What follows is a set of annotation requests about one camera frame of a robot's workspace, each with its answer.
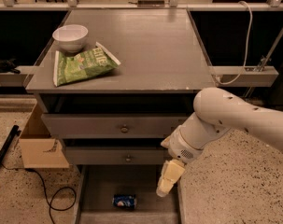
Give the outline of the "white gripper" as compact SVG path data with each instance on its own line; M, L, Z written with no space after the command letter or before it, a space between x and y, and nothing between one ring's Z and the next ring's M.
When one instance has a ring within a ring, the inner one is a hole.
M185 172L184 163L194 161L203 151L192 147L185 141L181 134L180 126L162 140L161 146L167 148L169 155L173 158L163 164L156 189L158 196L165 197Z

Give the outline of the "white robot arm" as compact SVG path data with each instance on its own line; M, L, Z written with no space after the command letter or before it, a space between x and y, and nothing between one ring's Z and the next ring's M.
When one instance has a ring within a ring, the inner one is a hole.
M156 193L168 195L185 165L205 146L236 129L283 152L283 112L251 105L220 88L205 88L193 100L194 112L162 142L172 157L163 164Z

